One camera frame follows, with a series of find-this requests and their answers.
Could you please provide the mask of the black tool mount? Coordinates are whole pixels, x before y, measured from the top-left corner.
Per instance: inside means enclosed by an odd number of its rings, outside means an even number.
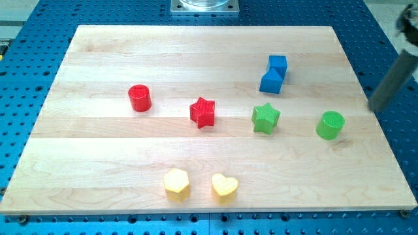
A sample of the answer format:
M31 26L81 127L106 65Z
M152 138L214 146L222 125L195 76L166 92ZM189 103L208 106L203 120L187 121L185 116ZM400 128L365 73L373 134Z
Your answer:
M396 28L406 40L417 46L417 4L408 4L396 20Z

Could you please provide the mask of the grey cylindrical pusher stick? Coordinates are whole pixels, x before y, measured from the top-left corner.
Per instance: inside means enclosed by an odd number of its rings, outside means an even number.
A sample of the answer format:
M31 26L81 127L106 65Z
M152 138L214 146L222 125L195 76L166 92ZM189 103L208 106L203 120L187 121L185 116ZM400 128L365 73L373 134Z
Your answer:
M417 54L402 50L368 101L373 112L382 112L411 78L417 68Z

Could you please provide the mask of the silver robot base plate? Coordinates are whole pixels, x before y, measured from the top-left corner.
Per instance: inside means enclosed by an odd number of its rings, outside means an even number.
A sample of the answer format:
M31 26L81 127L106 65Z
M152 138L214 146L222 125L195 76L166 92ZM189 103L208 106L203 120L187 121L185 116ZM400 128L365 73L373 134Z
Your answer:
M172 15L238 15L239 0L171 0Z

